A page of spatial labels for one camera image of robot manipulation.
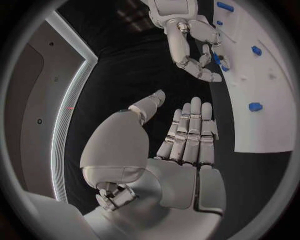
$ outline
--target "white panel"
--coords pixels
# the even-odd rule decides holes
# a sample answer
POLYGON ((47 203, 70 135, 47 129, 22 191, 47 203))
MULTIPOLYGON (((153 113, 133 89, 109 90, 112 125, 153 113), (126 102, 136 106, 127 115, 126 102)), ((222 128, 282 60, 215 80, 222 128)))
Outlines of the white panel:
POLYGON ((220 30, 231 63, 231 69, 223 74, 233 110, 234 150, 243 153, 292 151, 296 106, 280 50, 244 9, 231 0, 222 2, 234 6, 230 14, 242 15, 238 23, 227 21, 223 13, 226 10, 214 1, 213 21, 220 30), (217 21, 222 21, 223 25, 217 25, 217 21), (235 35, 228 31, 230 29, 234 29, 235 35), (262 55, 253 53, 252 46, 260 48, 262 55), (251 112, 249 104, 253 102, 262 104, 263 109, 251 112))

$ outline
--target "robotic hand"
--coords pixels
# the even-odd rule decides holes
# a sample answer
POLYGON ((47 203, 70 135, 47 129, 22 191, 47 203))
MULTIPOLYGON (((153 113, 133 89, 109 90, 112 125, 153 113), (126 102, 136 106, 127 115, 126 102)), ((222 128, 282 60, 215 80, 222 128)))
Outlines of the robotic hand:
POLYGON ((138 183, 147 188, 151 181, 142 180, 146 175, 160 185, 161 207, 222 215, 226 194, 222 176, 213 168, 218 131, 210 103, 201 104, 194 97, 176 110, 157 156, 147 159, 149 139, 142 125, 164 101, 159 90, 107 118, 81 155, 84 179, 99 190, 96 198, 107 211, 133 201, 137 195, 130 186, 138 183))
POLYGON ((230 69, 230 63, 225 55, 219 33, 212 27, 205 16, 197 15, 197 0, 142 0, 148 5, 149 16, 158 28, 164 29, 167 35, 170 54, 176 65, 206 82, 221 82, 222 77, 211 72, 205 66, 211 62, 210 48, 207 44, 202 47, 199 61, 190 58, 190 46, 187 34, 193 38, 208 42, 217 63, 223 69, 230 69))

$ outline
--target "humanoid robot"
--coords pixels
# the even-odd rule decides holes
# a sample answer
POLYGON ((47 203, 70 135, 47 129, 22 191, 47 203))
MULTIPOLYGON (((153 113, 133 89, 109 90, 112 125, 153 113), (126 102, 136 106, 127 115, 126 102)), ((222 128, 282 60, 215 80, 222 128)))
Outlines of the humanoid robot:
MULTIPOLYGON (((205 68, 210 49, 203 46, 199 61, 190 58, 187 33, 212 44, 216 60, 229 69, 218 32, 204 16, 197 15, 196 0, 143 0, 153 23, 164 28, 173 61, 197 79, 220 82, 221 76, 205 68)), ((218 139, 212 106, 194 97, 174 113, 173 122, 155 158, 148 159, 149 138, 142 125, 165 101, 154 94, 107 118, 94 131, 81 155, 86 182, 99 190, 96 199, 108 212, 116 211, 139 197, 132 184, 158 182, 159 204, 164 208, 193 209, 222 216, 226 193, 220 172, 214 168, 214 141, 218 139)))

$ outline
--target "blue climbing hold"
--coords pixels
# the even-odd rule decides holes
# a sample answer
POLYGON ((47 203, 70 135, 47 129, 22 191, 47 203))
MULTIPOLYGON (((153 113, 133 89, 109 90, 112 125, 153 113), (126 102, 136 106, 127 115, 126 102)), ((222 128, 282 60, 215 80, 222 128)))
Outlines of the blue climbing hold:
POLYGON ((227 72, 227 71, 229 70, 229 68, 227 68, 227 67, 225 67, 225 66, 223 66, 223 65, 222 65, 221 68, 223 69, 224 72, 227 72))
POLYGON ((257 112, 259 110, 262 110, 263 109, 263 105, 261 105, 259 102, 251 102, 249 104, 249 110, 251 112, 257 112))
POLYGON ((256 55, 258 55, 258 56, 262 55, 263 52, 262 52, 262 50, 259 47, 253 46, 251 48, 252 48, 252 52, 254 52, 256 55))
POLYGON ((216 64, 219 64, 219 65, 221 64, 221 61, 216 53, 213 54, 213 58, 214 58, 216 64))
POLYGON ((216 5, 217 5, 219 8, 228 10, 228 11, 230 11, 230 12, 232 12, 232 13, 235 11, 235 8, 234 8, 233 6, 230 6, 230 5, 228 5, 228 4, 224 3, 224 2, 218 1, 218 2, 216 3, 216 5))

